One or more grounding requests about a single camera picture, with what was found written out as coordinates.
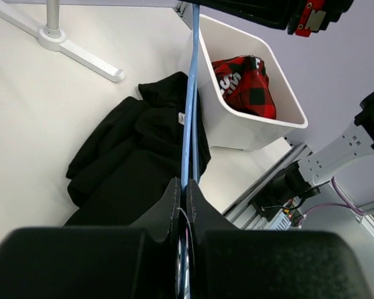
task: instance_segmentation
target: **metal pole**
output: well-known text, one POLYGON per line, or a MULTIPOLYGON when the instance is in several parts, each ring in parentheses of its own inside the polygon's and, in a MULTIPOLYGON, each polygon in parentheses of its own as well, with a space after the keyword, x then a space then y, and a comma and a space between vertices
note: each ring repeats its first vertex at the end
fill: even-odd
POLYGON ((47 0, 47 28, 60 29, 60 0, 47 0))

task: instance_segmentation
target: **red bracket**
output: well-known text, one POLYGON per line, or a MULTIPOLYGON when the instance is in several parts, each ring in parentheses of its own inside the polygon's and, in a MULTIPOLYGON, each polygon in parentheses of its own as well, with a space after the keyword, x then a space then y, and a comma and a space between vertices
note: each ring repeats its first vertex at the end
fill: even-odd
POLYGON ((295 34, 297 36, 309 37, 312 31, 309 28, 308 29, 305 28, 306 23, 309 20, 309 17, 312 11, 320 11, 323 8, 324 2, 325 0, 308 0, 307 1, 307 4, 302 13, 302 17, 300 17, 297 30, 295 31, 295 34))

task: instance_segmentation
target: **white tabletop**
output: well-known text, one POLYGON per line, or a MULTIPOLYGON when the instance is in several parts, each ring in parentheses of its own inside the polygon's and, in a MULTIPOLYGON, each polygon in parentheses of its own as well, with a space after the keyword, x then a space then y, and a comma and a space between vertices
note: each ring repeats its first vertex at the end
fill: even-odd
MULTIPOLYGON (((18 7, 45 23, 45 6, 18 7)), ((76 211, 66 191, 70 160, 119 101, 138 96, 138 83, 177 71, 189 36, 167 8, 62 6, 60 24, 127 77, 109 82, 0 19, 0 241, 18 227, 62 225, 76 211)), ((212 149, 204 195, 224 211, 289 148, 281 139, 253 153, 212 149)))

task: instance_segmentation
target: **stand base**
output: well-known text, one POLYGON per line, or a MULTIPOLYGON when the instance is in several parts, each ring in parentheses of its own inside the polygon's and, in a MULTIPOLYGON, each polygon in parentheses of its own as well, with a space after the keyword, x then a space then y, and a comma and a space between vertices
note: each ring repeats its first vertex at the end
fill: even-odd
POLYGON ((62 30, 59 29, 53 32, 46 26, 39 24, 28 15, 1 0, 0 17, 36 37, 40 45, 45 49, 61 52, 110 81, 119 82, 125 78, 125 72, 123 70, 117 69, 69 41, 62 30))

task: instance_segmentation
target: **black cable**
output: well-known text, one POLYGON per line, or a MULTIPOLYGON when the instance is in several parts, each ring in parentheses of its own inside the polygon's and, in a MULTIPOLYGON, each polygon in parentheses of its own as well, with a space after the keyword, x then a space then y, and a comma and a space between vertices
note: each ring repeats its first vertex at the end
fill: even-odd
POLYGON ((262 210, 265 210, 265 209, 272 209, 273 207, 278 207, 278 208, 280 208, 280 209, 285 209, 285 210, 293 211, 293 210, 297 210, 297 209, 299 209, 300 207, 302 207, 302 205, 304 204, 304 202, 305 202, 305 199, 301 199, 301 200, 300 200, 300 203, 299 203, 298 206, 296 206, 296 207, 270 206, 270 207, 262 207, 262 210))

